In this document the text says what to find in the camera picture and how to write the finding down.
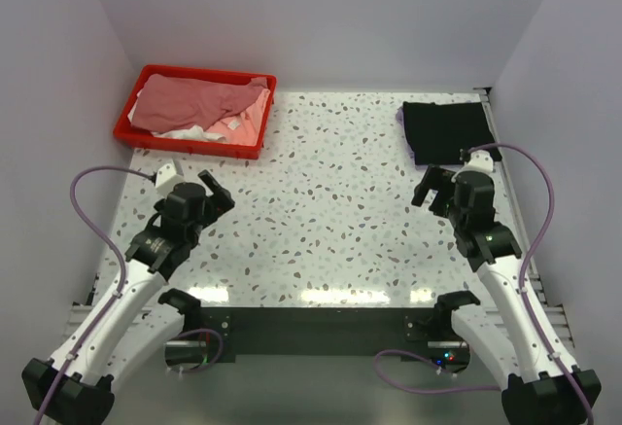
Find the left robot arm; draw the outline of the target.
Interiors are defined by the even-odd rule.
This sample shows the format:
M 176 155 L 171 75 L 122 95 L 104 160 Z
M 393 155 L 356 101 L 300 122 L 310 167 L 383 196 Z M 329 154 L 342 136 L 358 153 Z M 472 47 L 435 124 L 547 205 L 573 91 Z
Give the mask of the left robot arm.
M 22 371 L 36 423 L 103 423 L 123 384 L 169 340 L 207 336 L 211 351 L 198 372 L 220 360 L 225 337 L 203 325 L 200 300 L 167 286 L 202 231 L 234 206 L 210 172 L 198 178 L 185 181 L 174 163 L 151 175 L 163 198 L 126 252 L 111 248 L 120 270 L 105 295 L 48 359 L 33 358 Z

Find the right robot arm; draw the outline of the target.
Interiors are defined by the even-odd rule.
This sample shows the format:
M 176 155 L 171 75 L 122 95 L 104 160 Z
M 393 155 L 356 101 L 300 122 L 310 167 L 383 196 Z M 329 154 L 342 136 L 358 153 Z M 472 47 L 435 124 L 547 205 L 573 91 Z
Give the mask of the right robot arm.
M 434 307 L 432 326 L 446 340 L 458 336 L 480 358 L 501 392 L 511 424 L 588 424 L 602 391 L 596 373 L 569 353 L 522 269 L 521 248 L 496 218 L 495 185 L 489 171 L 453 172 L 429 167 L 412 205 L 435 196 L 431 212 L 448 220 L 456 247 L 484 285 L 502 319 L 498 328 L 469 291 L 445 294 Z

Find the dusty red t-shirt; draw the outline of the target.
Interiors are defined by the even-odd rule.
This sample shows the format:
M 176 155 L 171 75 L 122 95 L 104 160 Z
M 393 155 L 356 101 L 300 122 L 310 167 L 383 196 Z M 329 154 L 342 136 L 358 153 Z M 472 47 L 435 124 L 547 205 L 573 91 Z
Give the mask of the dusty red t-shirt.
M 196 125 L 207 129 L 242 113 L 267 89 L 264 77 L 255 77 L 245 85 L 232 85 L 154 74 L 137 95 L 130 123 L 155 133 Z

